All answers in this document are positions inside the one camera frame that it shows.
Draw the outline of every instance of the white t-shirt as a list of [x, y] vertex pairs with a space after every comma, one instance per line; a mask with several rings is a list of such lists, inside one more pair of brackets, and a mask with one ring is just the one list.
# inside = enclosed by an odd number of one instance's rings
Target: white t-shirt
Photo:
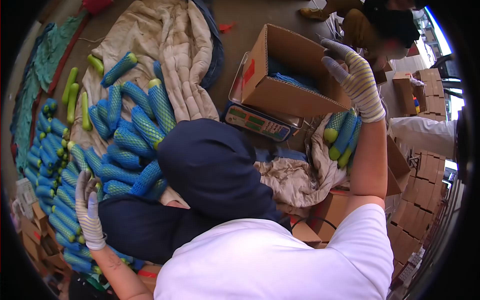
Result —
[[178, 248], [158, 274], [159, 299], [385, 299], [393, 253], [383, 209], [348, 215], [325, 249], [279, 224], [239, 219]]

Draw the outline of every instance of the digital scale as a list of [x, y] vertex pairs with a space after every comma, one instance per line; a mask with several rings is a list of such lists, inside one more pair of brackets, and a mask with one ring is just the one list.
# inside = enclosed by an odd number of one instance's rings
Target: digital scale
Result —
[[303, 119], [297, 116], [252, 108], [241, 103], [243, 66], [250, 52], [245, 53], [237, 70], [232, 88], [228, 94], [228, 103], [222, 114], [222, 121], [237, 128], [266, 136], [276, 142], [286, 141], [303, 126]]

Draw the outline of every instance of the gloved hand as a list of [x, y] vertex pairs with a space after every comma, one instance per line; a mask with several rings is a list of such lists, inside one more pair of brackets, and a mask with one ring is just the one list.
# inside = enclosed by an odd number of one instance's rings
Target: gloved hand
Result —
[[[323, 39], [320, 45], [327, 48], [322, 63], [343, 87], [345, 93], [356, 104], [361, 120], [365, 123], [377, 122], [385, 117], [385, 110], [378, 96], [375, 78], [368, 62], [350, 47]], [[345, 71], [333, 58], [337, 54], [348, 66]]]
[[101, 250], [105, 247], [102, 224], [98, 218], [98, 200], [96, 198], [95, 179], [90, 179], [88, 171], [80, 172], [75, 189], [75, 211], [82, 228], [88, 249]]

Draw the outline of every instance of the tattoo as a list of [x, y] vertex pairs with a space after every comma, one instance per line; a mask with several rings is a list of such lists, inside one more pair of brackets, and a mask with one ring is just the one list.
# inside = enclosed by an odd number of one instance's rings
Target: tattoo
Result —
[[121, 265], [121, 260], [115, 254], [108, 256], [108, 267], [116, 270]]

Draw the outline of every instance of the white pants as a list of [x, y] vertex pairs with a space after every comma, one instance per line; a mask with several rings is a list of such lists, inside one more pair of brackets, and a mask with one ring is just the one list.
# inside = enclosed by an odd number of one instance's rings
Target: white pants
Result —
[[393, 135], [409, 147], [455, 160], [456, 120], [433, 121], [422, 117], [393, 118], [389, 125]]

